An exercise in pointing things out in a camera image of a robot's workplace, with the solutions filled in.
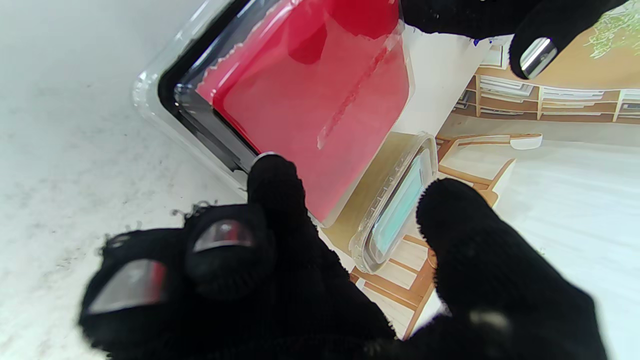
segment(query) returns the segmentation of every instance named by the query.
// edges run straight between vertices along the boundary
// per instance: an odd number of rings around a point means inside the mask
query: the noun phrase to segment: black glove
[[[247,205],[197,206],[182,229],[121,234],[102,254],[79,324],[114,359],[349,358],[395,336],[279,156],[254,164]]]
[[[626,2],[402,0],[401,4],[404,21],[425,33],[458,34],[474,39],[515,34],[509,50],[511,70],[521,79],[532,79],[603,13]],[[523,56],[533,45],[540,52]]]
[[[307,215],[295,166],[254,164],[248,204],[196,206],[182,229],[110,239],[79,323],[114,359],[605,359],[591,298],[469,186],[420,200],[449,314],[408,341],[353,283]]]

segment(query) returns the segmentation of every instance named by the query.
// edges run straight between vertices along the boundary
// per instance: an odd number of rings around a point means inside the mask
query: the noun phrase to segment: green plant
[[[599,58],[615,47],[629,45],[640,54],[640,0],[630,0],[600,18],[593,26],[595,35],[584,46],[593,45],[592,58]]]

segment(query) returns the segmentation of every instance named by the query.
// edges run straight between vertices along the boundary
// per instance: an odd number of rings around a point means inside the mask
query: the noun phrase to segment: wooden shelf
[[[454,108],[453,109],[453,113],[454,114],[458,114],[458,115],[465,115],[465,116],[473,116],[473,117],[475,117],[475,115],[476,115],[476,106],[475,105],[469,105],[469,106],[467,106],[466,109]]]
[[[540,117],[542,121],[562,122],[613,122],[613,114],[596,115],[546,115]]]
[[[469,101],[458,101],[458,104],[476,105],[476,97],[475,96],[470,96],[469,97]]]
[[[615,102],[603,102],[592,106],[585,106],[583,108],[550,108],[548,102],[543,102],[542,111],[551,111],[555,113],[575,113],[575,112],[587,112],[587,113],[615,113]]]
[[[509,111],[537,111],[538,103],[532,101],[523,102],[510,102],[498,99],[491,99],[489,97],[480,98],[480,106],[487,107],[496,110],[509,110]]]
[[[493,119],[493,120],[536,120],[536,113],[524,113],[522,115],[500,115],[500,114],[487,114],[480,113],[480,117],[482,119]]]
[[[640,115],[640,109],[620,109],[620,115]]]
[[[640,119],[635,117],[627,117],[625,115],[640,116],[640,109],[622,109],[623,104],[640,104],[640,100],[622,99],[623,90],[599,90],[604,91],[602,98],[599,100],[564,100],[564,99],[543,99],[545,87],[534,85],[531,95],[528,97],[513,99],[522,100],[522,102],[512,102],[491,97],[483,97],[483,94],[510,97],[508,95],[495,94],[483,91],[480,86],[481,75],[490,75],[497,78],[510,77],[496,76],[493,71],[486,69],[478,69],[476,74],[467,84],[466,90],[473,92],[475,98],[468,98],[467,109],[457,109],[456,114],[471,117],[481,117],[483,119],[504,119],[504,120],[542,120],[542,121],[559,121],[559,122],[621,122],[623,124],[640,124]],[[573,104],[578,102],[593,103],[594,105],[584,106],[582,108],[555,108],[557,104]],[[492,113],[481,113],[480,109],[504,110],[521,112],[521,115],[501,115]],[[549,115],[548,113],[565,113],[566,115]],[[579,115],[578,113],[600,113],[601,115]]]
[[[605,56],[595,60],[591,57],[593,46],[589,38],[596,35],[594,28],[587,29],[578,35],[562,55],[533,80],[517,78],[511,69],[506,70],[480,68],[478,74],[495,76],[523,83],[541,86],[585,90],[618,90],[638,88],[640,72],[638,72],[637,49],[633,46],[619,46],[611,49]]]
[[[469,84],[467,84],[467,90],[476,91],[476,76],[473,75],[471,80],[469,80]]]
[[[640,118],[637,117],[618,117],[618,119],[616,119],[616,123],[620,123],[620,124],[636,124],[636,125],[640,125]]]
[[[608,90],[604,92],[604,94],[602,95],[602,99],[599,99],[599,100],[593,100],[593,101],[592,100],[559,100],[559,99],[543,98],[542,101],[544,102],[598,102],[598,103],[613,102],[613,103],[617,103],[619,99],[620,99],[619,90]]]
[[[506,110],[506,111],[517,111],[520,113],[538,113],[538,111],[536,110],[512,110],[512,109],[505,109],[505,108],[492,108],[491,106],[485,106],[484,103],[480,104],[480,108],[482,109],[489,109],[489,110]]]
[[[531,95],[529,95],[527,97],[521,97],[521,98],[519,97],[518,99],[523,99],[525,101],[538,101],[539,93],[540,93],[540,87],[534,86],[533,89],[531,89]],[[480,94],[491,94],[491,95],[508,97],[506,95],[495,94],[493,92],[483,90],[482,86],[480,86]]]

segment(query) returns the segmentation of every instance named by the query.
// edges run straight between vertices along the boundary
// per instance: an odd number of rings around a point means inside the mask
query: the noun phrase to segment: gloved finger
[[[472,39],[513,34],[540,0],[402,0],[404,22],[423,33],[447,33]]]
[[[247,180],[248,202],[259,204],[267,223],[276,232],[292,231],[311,223],[305,205],[305,189],[296,166],[276,154],[261,156]]]
[[[273,270],[273,235],[259,206],[200,208],[185,230],[186,273],[208,299],[240,299]]]
[[[438,262],[451,245],[452,235],[497,218],[491,207],[471,186],[454,179],[437,180],[424,191],[415,214],[420,233],[438,256]]]
[[[329,249],[308,215],[305,189],[293,163],[275,154],[260,157],[249,173],[247,192],[249,204],[262,208],[273,231],[276,269],[323,263]]]
[[[521,79],[533,79],[573,39],[595,24],[603,13],[627,0],[546,0],[517,27],[509,50],[511,70]]]
[[[102,256],[79,317],[92,346],[128,353],[170,337],[188,307],[182,229],[120,234]]]

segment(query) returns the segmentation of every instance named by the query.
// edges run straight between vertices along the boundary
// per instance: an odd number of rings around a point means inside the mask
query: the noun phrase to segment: small clear plastic piece
[[[432,135],[390,133],[335,223],[323,229],[332,243],[370,274],[391,257],[425,187],[436,179]]]

